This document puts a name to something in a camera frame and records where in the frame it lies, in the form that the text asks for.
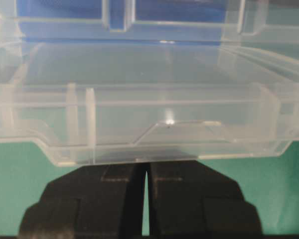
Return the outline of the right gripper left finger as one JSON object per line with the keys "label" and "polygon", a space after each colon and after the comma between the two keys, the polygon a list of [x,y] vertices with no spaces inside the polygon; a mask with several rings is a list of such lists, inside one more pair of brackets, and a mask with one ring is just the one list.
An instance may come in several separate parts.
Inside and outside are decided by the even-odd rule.
{"label": "right gripper left finger", "polygon": [[144,164],[84,166],[49,182],[20,236],[141,236]]}

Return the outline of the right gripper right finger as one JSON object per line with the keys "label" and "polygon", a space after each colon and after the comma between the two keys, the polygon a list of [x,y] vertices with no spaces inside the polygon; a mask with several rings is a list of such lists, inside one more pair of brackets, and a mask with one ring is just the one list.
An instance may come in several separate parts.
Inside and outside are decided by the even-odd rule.
{"label": "right gripper right finger", "polygon": [[150,163],[152,236],[260,236],[255,206],[238,183],[197,161]]}

